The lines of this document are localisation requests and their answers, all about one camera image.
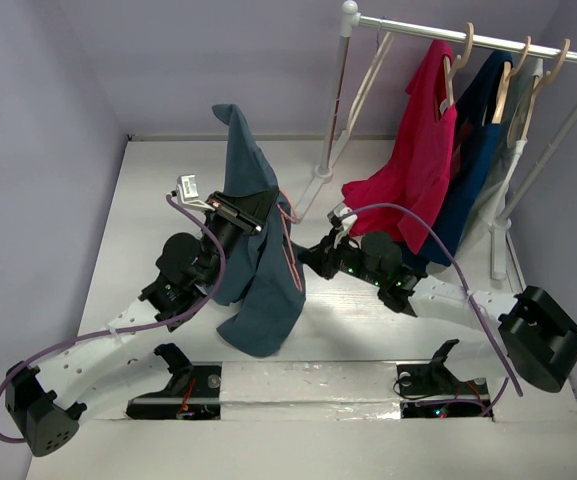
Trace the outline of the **pink wire hanger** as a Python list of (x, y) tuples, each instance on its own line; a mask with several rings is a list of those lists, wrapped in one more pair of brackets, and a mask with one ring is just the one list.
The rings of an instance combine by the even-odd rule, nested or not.
[(297, 258), (296, 258), (295, 252), (294, 252), (294, 248), (293, 248), (293, 244), (292, 244), (292, 240), (291, 240), (291, 236), (290, 236), (290, 229), (289, 229), (289, 225), (295, 224), (297, 222), (297, 219), (292, 215), (293, 203), (289, 199), (288, 195), (282, 189), (279, 189), (279, 192), (280, 192), (280, 196), (286, 201), (286, 203), (288, 205), (288, 209), (285, 210), (282, 207), (282, 203), (281, 203), (280, 199), (278, 199), (277, 203), (276, 203), (276, 206), (278, 208), (278, 211), (279, 211), (279, 214), (281, 217), (282, 229), (283, 229), (284, 240), (282, 243), (282, 253), (284, 255), (284, 259), (286, 261), (286, 265), (287, 265), (289, 273), (292, 277), (292, 281), (294, 283), (295, 288), (299, 292), (303, 292), (304, 286), (303, 286), (303, 282), (301, 279), (301, 275), (300, 275), (299, 270), (298, 270)]

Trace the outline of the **teal blue t-shirt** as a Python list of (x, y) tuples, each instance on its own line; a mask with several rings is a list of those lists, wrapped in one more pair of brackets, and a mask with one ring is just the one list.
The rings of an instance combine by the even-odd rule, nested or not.
[[(242, 110), (235, 104), (216, 104), (212, 111), (228, 127), (223, 193), (243, 196), (277, 186), (275, 172)], [(287, 210), (280, 193), (278, 199)], [(297, 259), (304, 286), (299, 292), (282, 253), (283, 229), (276, 203), (260, 233), (238, 240), (214, 296), (215, 302), (223, 306), (240, 304), (239, 312), (217, 328), (218, 334), (237, 350), (258, 358), (280, 350), (305, 303), (303, 264)]]

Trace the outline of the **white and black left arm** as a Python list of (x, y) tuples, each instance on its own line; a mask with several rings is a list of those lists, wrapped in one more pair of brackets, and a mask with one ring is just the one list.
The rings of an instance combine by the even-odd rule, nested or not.
[(189, 383), (192, 365), (161, 335), (190, 320), (223, 283), (228, 258), (240, 240), (267, 224), (279, 190), (229, 196), (212, 193), (198, 204), (199, 235), (169, 237), (155, 262), (157, 275), (136, 300), (101, 330), (31, 356), (8, 370), (0, 399), (32, 455), (44, 457), (69, 442), (105, 395), (119, 389), (118, 374), (149, 355), (162, 359), (154, 381), (177, 395)]

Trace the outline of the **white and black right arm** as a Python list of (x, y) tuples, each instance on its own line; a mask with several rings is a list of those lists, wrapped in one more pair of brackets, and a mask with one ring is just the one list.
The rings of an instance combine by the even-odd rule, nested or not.
[(528, 286), (518, 294), (471, 292), (407, 267), (402, 252), (383, 232), (360, 242), (330, 233), (301, 249), (299, 260), (324, 279), (344, 273), (376, 287), (391, 311), (451, 322), (481, 331), (479, 353), (457, 351), (445, 341), (428, 368), (430, 384), (450, 392), (464, 380), (518, 375), (549, 393), (562, 390), (577, 363), (577, 324), (544, 289)]

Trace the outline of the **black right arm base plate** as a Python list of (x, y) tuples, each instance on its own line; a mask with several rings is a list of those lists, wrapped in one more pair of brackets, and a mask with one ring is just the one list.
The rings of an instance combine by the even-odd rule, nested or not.
[(446, 367), (449, 353), (459, 343), (444, 342), (426, 362), (397, 365), (392, 390), (400, 399), (402, 419), (493, 418), (486, 381), (460, 381)]

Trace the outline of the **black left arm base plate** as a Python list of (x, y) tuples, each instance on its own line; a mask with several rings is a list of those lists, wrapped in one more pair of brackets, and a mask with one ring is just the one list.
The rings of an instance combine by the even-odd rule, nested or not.
[(132, 420), (218, 420), (221, 417), (221, 364), (193, 364), (174, 343), (160, 344), (154, 354), (167, 364), (166, 385), (128, 401)]

